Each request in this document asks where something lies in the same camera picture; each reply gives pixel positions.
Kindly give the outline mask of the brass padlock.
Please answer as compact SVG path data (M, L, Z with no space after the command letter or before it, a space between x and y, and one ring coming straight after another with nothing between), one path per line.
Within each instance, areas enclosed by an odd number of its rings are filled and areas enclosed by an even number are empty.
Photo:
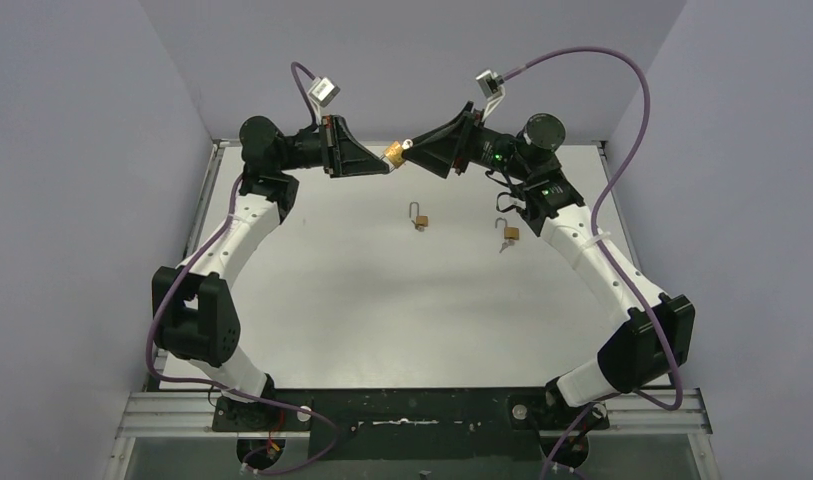
M390 144L382 153L382 159L390 165L391 169L398 169L404 163L403 153L407 149L403 149L401 142L395 141Z
M425 226L425 229L428 227L429 219L427 216L421 214L420 204L417 201L409 203L408 217L412 222L414 228L416 224Z
M494 221L494 228L502 231L505 242L516 242L520 239L519 229L517 227L510 226L506 218L496 218Z

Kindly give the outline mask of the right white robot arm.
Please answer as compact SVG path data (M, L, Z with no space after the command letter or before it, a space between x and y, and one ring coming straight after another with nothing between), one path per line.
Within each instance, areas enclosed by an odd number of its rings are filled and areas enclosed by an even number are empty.
M648 280L592 224L592 211L562 171L556 152L565 127L553 115L531 116L515 135L486 127L467 103L457 116L409 141L406 161L445 178L470 164L505 188L510 209L582 279L613 327L596 355L545 386L544 411L553 424L572 425L584 407L639 391L673 374L689 354L695 309Z

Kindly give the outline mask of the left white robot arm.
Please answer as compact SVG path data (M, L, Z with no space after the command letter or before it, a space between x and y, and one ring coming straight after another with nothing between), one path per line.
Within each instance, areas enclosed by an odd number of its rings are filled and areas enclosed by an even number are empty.
M286 135L267 117L239 129L242 170L216 230L176 267L152 278L149 349L158 348L204 373L201 382L239 404L255 427L271 423L280 402L271 376L240 345L241 323L231 289L263 240L291 212L299 181L292 171L319 167L331 178L387 175L403 162L408 140L375 154L358 142L338 115Z

